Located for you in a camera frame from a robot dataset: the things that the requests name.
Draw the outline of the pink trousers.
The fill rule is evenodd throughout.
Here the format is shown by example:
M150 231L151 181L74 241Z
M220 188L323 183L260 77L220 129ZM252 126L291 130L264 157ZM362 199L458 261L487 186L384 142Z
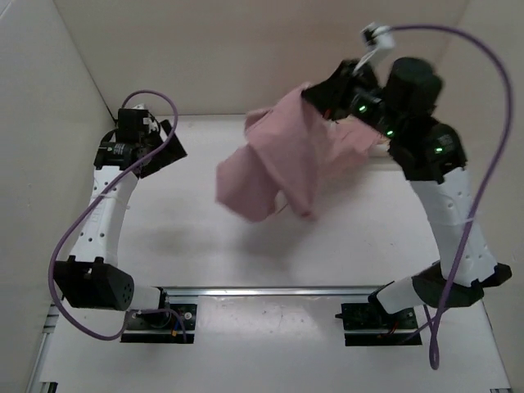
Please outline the pink trousers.
M216 166L220 205L256 223L278 211L282 195L296 216L312 219L322 180L367 160L379 133L353 117L325 120L301 96L309 86L246 113L245 145Z

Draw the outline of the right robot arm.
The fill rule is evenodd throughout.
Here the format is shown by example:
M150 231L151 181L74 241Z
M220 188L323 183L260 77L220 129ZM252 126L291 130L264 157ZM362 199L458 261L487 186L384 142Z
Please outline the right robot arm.
M512 276L490 253L478 223L470 216L467 157L458 133L433 117L443 79L430 63L413 57L394 61L379 85L370 65L343 61L302 98L326 120L353 116L388 139L388 154L418 196L435 238L439 259L431 267L372 293L368 319L384 328L405 309L428 305L473 305L487 287Z

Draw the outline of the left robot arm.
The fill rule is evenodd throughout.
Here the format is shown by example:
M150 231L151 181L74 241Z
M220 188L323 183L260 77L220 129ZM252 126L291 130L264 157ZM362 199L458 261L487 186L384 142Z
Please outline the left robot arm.
M143 309L154 328L169 323L171 307L158 287L137 284L118 267L118 244L138 180L187 153L176 137L162 143L171 130L144 106L121 108L114 130L101 140L94 159L94 209L80 224L79 236L66 260L55 264L53 278L67 302L77 309Z

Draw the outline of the aluminium rail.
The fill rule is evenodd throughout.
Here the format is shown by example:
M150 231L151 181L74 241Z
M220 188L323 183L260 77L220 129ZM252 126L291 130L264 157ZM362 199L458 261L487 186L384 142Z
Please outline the aluminium rail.
M367 296L379 286L165 287L171 297Z

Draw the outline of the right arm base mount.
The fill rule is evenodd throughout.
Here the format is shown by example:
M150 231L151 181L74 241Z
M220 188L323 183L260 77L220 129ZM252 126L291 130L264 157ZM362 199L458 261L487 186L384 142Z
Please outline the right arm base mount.
M421 346L422 339L414 309L393 317L382 317L369 303L343 303L335 315L344 330L345 346Z

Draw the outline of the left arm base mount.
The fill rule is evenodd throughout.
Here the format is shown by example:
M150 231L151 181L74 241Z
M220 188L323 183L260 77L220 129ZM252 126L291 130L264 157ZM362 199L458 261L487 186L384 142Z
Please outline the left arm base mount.
M197 298L176 295L173 291L163 289L160 306L172 312L134 316L120 337L120 343L193 344L197 326Z

